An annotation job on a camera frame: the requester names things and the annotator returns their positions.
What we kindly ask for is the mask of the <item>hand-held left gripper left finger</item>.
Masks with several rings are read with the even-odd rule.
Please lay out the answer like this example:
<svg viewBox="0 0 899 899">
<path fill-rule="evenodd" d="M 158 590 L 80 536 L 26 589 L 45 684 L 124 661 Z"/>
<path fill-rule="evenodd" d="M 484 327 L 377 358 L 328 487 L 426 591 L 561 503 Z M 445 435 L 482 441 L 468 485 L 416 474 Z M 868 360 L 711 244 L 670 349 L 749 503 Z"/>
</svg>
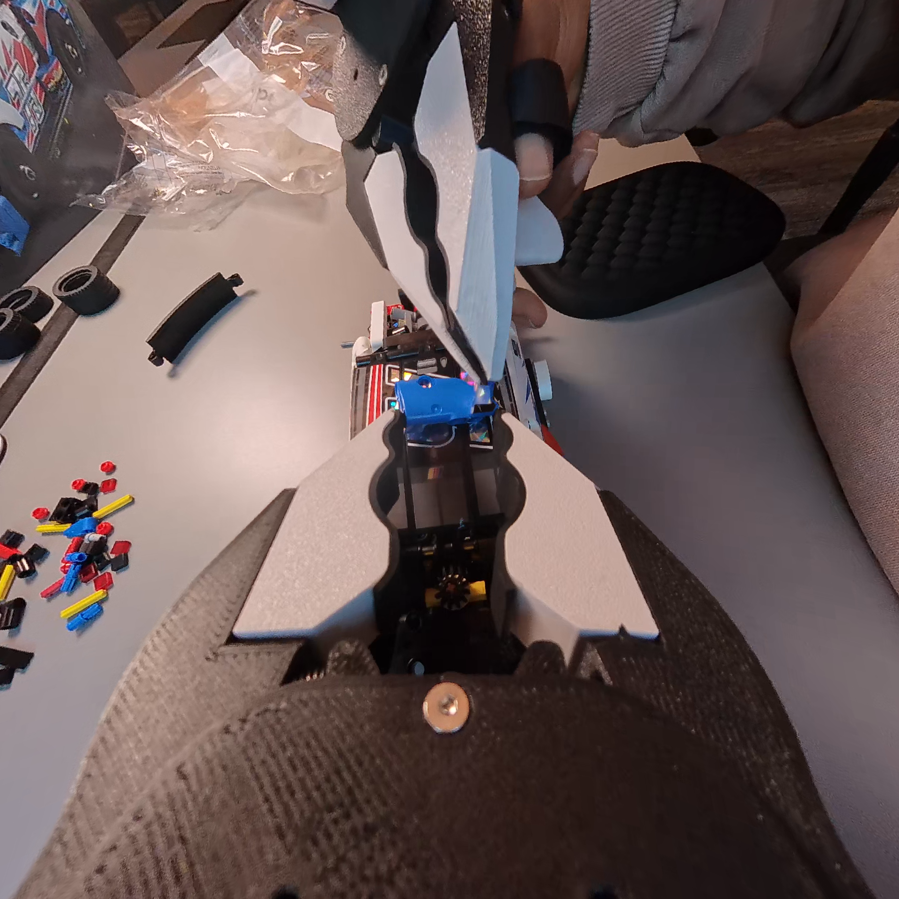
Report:
<svg viewBox="0 0 899 899">
<path fill-rule="evenodd" d="M 236 618 L 245 641 L 378 635 L 376 591 L 396 571 L 404 418 L 383 413 L 297 487 Z"/>
</svg>

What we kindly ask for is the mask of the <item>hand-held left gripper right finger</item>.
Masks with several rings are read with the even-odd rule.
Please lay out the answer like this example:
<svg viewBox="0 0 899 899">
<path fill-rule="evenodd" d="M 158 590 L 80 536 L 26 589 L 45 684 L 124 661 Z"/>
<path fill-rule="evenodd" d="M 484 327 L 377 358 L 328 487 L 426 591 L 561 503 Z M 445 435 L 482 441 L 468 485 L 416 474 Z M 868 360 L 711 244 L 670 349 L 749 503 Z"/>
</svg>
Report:
<svg viewBox="0 0 899 899">
<path fill-rule="evenodd" d="M 570 663 L 586 638 L 659 636 L 596 485 L 509 413 L 494 426 L 494 613 L 524 647 L 556 645 Z"/>
</svg>

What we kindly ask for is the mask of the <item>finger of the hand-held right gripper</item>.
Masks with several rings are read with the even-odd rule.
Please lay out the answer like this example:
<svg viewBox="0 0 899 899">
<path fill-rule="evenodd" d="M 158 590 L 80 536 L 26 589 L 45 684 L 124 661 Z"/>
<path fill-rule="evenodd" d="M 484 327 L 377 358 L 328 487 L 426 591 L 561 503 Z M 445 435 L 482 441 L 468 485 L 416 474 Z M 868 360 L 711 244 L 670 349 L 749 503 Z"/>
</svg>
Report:
<svg viewBox="0 0 899 899">
<path fill-rule="evenodd" d="M 497 380 L 514 292 L 519 174 L 509 158 L 475 141 L 456 23 L 428 63 L 413 127 L 437 187 L 448 308 L 466 341 L 460 365 L 481 382 Z"/>
<path fill-rule="evenodd" d="M 464 347 L 459 329 L 450 326 L 431 282 L 425 244 L 413 233 L 406 211 L 406 172 L 398 147 L 376 155 L 364 187 L 388 271 L 458 365 L 485 381 L 483 365 Z"/>
</svg>

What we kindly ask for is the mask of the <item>lego race car model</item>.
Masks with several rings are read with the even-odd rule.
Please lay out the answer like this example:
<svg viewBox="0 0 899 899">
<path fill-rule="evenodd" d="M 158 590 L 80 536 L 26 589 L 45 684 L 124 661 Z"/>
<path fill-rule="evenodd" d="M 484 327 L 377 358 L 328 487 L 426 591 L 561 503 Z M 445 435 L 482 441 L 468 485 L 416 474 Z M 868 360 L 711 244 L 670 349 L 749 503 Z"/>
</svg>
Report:
<svg viewBox="0 0 899 899">
<path fill-rule="evenodd" d="M 387 511 L 399 559 L 375 591 L 370 651 L 383 673 L 509 675 L 525 650 L 496 623 L 491 598 L 504 523 L 496 426 L 507 413 L 561 452 L 545 416 L 548 366 L 528 358 L 511 324 L 501 376 L 477 387 L 404 294 L 376 301 L 353 346 L 351 438 L 384 413 L 411 413 L 413 388 L 425 387 L 450 410 L 407 417 Z"/>
</svg>

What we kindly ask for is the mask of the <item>blue lego piece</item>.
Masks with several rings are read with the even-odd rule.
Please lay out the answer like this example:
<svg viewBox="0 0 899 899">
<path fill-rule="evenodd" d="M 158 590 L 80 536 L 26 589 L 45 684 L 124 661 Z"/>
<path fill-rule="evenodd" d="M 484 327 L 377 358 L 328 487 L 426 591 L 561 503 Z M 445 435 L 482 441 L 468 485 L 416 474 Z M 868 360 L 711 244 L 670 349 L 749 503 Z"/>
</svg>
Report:
<svg viewBox="0 0 899 899">
<path fill-rule="evenodd" d="M 420 375 L 397 382 L 395 398 L 406 426 L 472 424 L 497 409 L 490 387 L 466 377 Z"/>
</svg>

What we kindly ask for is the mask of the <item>person's right forearm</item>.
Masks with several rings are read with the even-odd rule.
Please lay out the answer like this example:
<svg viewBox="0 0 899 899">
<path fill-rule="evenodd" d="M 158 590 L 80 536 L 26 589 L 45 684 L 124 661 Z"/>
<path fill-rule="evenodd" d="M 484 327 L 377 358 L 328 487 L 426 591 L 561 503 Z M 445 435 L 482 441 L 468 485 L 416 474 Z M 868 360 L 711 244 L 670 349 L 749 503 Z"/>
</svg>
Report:
<svg viewBox="0 0 899 899">
<path fill-rule="evenodd" d="M 595 1 L 575 132 L 624 146 L 897 95 L 896 1 Z"/>
</svg>

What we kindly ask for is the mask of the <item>black curved lego piece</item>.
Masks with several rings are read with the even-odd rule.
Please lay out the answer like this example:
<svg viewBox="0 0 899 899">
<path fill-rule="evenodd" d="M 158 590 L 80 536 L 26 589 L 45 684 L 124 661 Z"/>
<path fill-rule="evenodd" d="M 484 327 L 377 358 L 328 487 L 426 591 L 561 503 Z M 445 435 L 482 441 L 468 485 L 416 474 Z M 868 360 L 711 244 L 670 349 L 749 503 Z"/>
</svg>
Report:
<svg viewBox="0 0 899 899">
<path fill-rule="evenodd" d="M 147 339 L 151 349 L 149 362 L 162 366 L 174 364 L 188 344 L 215 316 L 237 298 L 237 289 L 243 285 L 238 274 L 225 277 L 215 273 L 187 296 Z"/>
</svg>

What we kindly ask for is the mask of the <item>pile of small lego pieces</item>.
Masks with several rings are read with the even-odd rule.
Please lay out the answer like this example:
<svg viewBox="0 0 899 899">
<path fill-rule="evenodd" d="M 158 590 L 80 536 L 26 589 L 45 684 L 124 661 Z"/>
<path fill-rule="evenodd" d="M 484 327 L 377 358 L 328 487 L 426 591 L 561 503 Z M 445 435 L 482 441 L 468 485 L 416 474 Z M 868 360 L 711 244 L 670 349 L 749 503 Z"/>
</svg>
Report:
<svg viewBox="0 0 899 899">
<path fill-rule="evenodd" d="M 39 598 L 67 601 L 59 617 L 70 633 L 83 632 L 102 616 L 115 574 L 129 568 L 131 542 L 115 538 L 111 518 L 128 508 L 134 498 L 119 491 L 117 470 L 117 464 L 107 459 L 99 466 L 101 480 L 74 478 L 69 495 L 52 508 L 37 507 L 31 512 L 37 535 L 66 541 L 59 552 L 59 573 L 39 591 Z M 3 632 L 20 627 L 27 601 L 15 592 L 32 581 L 52 555 L 46 545 L 26 545 L 22 532 L 2 531 Z"/>
</svg>

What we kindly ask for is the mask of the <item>lego set box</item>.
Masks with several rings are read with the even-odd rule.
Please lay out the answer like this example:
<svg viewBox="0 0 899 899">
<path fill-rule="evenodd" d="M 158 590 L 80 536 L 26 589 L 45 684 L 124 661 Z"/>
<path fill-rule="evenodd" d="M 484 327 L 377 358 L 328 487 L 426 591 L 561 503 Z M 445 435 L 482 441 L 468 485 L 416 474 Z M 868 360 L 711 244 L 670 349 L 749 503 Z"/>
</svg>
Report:
<svg viewBox="0 0 899 899">
<path fill-rule="evenodd" d="M 1 287 L 25 284 L 98 214 L 96 195 L 135 163 L 107 95 L 131 85 L 78 2 L 1 3 L 1 195 L 29 222 L 1 246 Z"/>
</svg>

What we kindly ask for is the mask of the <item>black lego tire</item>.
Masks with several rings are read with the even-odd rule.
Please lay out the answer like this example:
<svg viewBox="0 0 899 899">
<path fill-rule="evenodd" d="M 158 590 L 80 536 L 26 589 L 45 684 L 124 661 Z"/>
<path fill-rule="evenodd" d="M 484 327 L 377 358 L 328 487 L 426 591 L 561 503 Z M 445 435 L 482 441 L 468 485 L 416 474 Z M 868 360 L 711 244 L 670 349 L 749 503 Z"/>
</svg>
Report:
<svg viewBox="0 0 899 899">
<path fill-rule="evenodd" d="M 85 265 L 64 273 L 53 285 L 56 299 L 81 317 L 104 312 L 120 290 L 96 265 Z"/>
<path fill-rule="evenodd" d="M 11 361 L 27 354 L 39 342 L 41 331 L 22 313 L 1 309 L 0 360 Z"/>
<path fill-rule="evenodd" d="M 54 308 L 51 296 L 36 286 L 23 286 L 7 292 L 1 297 L 1 309 L 17 313 L 33 324 L 38 324 Z"/>
</svg>

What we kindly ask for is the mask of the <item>person's right hand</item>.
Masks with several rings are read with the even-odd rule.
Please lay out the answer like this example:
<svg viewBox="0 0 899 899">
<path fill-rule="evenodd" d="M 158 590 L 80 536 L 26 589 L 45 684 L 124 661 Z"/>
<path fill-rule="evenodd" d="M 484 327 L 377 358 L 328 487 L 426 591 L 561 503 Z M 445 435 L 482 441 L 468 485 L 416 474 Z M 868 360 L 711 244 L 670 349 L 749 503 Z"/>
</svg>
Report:
<svg viewBox="0 0 899 899">
<path fill-rule="evenodd" d="M 589 38 L 589 1 L 524 1 L 516 34 L 513 64 L 549 59 L 565 77 L 569 117 L 575 116 Z M 546 208 L 562 219 L 582 194 L 599 147 L 590 130 L 575 135 L 571 154 L 553 163 L 552 147 L 541 136 L 527 134 L 515 141 L 523 199 L 540 196 Z"/>
</svg>

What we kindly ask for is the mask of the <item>white paper sheet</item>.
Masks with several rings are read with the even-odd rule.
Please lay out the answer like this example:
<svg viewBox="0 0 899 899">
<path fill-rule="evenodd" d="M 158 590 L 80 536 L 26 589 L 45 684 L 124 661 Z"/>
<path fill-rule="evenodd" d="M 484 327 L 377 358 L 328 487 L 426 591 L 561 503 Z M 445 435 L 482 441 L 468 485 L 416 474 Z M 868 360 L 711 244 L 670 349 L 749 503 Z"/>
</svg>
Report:
<svg viewBox="0 0 899 899">
<path fill-rule="evenodd" d="M 302 140 L 340 151 L 342 139 L 331 111 L 311 106 L 289 91 L 274 75 L 264 75 L 224 34 L 213 40 L 197 56 L 198 62 L 211 69 L 235 91 L 264 87 L 274 97 L 277 113 L 286 127 Z"/>
</svg>

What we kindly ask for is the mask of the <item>clear plastic bag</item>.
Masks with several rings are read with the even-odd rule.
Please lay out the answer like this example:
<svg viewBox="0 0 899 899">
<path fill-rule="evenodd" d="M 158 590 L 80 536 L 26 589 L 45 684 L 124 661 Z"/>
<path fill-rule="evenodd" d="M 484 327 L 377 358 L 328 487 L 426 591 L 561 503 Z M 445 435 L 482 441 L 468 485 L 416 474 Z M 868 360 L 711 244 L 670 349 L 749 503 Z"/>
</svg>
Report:
<svg viewBox="0 0 899 899">
<path fill-rule="evenodd" d="M 227 75 L 254 67 L 307 104 L 333 111 L 333 65 L 343 39 L 336 15 L 296 1 L 250 2 L 200 54 Z"/>
<path fill-rule="evenodd" d="M 307 113 L 333 124 L 330 85 L 277 72 L 224 80 L 202 66 L 151 96 L 105 102 L 136 163 L 85 205 L 130 215 L 186 217 L 214 228 L 260 188 L 317 196 L 343 185 L 339 149 L 302 135 Z"/>
</svg>

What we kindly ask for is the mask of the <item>black mesh office chair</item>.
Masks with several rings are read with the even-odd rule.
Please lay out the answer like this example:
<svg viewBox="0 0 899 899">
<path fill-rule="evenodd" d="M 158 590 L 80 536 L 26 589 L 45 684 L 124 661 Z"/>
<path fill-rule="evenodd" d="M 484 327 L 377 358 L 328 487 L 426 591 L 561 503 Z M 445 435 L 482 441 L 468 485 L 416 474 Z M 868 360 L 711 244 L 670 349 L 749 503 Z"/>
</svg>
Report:
<svg viewBox="0 0 899 899">
<path fill-rule="evenodd" d="M 765 264 L 776 280 L 821 243 L 897 206 L 897 103 L 808 129 L 688 134 L 700 160 L 666 162 L 589 190 L 561 223 L 564 251 L 523 279 L 568 317 L 600 320 Z"/>
</svg>

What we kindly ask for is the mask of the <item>blue plastic piece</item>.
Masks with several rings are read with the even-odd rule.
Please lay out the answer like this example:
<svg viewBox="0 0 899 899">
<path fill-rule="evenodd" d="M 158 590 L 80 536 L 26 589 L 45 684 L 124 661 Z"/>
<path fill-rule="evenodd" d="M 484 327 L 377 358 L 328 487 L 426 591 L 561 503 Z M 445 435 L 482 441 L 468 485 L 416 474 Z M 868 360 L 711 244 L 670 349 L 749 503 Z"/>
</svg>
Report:
<svg viewBox="0 0 899 899">
<path fill-rule="evenodd" d="M 1 195 L 1 246 L 22 256 L 29 236 L 29 222 L 6 196 Z"/>
</svg>

